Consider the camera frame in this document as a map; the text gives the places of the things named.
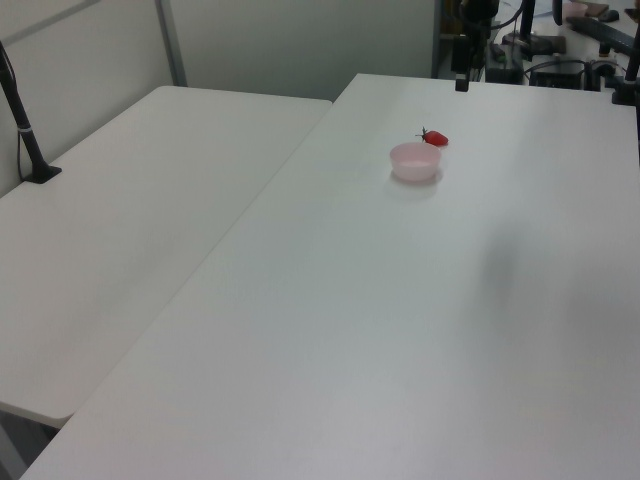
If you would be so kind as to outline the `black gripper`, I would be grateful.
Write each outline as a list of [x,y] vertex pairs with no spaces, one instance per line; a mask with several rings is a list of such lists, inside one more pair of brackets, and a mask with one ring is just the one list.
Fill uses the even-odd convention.
[[458,35],[453,38],[451,71],[457,74],[455,78],[455,91],[457,92],[468,92],[469,90],[469,76],[465,75],[462,79],[460,74],[465,74],[469,70],[470,51],[471,41],[467,35]]

